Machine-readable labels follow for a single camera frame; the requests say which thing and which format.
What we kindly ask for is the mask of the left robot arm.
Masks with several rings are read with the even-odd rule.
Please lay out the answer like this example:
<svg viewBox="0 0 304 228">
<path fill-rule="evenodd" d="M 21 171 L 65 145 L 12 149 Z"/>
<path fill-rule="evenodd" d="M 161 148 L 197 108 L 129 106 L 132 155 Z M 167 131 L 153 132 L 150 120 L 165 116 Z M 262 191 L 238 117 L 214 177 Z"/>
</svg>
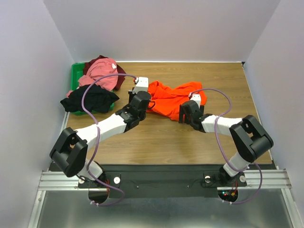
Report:
<svg viewBox="0 0 304 228">
<path fill-rule="evenodd" d="M 95 187 L 109 187 L 102 167 L 93 158 L 86 158 L 87 151 L 95 147 L 97 152 L 103 140 L 136 127 L 145 119 L 150 100 L 148 92 L 139 91 L 130 103 L 105 120 L 77 130 L 64 129 L 50 152 L 51 160 L 68 178 L 82 176 Z"/>
</svg>

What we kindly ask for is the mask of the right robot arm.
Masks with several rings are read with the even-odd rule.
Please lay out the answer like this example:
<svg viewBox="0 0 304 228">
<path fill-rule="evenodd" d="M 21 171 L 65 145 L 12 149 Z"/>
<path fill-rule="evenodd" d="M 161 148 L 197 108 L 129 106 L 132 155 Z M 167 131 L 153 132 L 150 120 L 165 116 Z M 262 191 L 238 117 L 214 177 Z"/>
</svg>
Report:
<svg viewBox="0 0 304 228">
<path fill-rule="evenodd" d="M 202 133 L 214 133 L 217 142 L 219 134 L 233 139 L 237 152 L 219 169 L 218 179 L 223 185 L 233 183 L 240 172 L 248 168 L 257 158 L 274 146 L 274 141 L 260 122 L 252 115 L 244 118 L 225 118 L 204 114 L 204 106 L 193 100 L 180 105 L 179 123 L 189 124 Z"/>
</svg>

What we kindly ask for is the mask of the orange t shirt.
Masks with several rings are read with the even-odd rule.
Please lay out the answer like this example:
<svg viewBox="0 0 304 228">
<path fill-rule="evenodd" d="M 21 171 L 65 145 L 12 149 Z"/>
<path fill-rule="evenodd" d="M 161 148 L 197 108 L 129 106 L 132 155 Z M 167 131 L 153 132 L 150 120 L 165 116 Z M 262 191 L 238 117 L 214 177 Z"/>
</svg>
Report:
<svg viewBox="0 0 304 228">
<path fill-rule="evenodd" d="M 155 104 L 147 112 L 157 113 L 172 121 L 178 121 L 180 105 L 189 100 L 189 93 L 199 89 L 202 89 L 200 82 L 189 82 L 176 88 L 170 88 L 159 81 L 154 81 L 149 84 L 148 93 Z"/>
</svg>

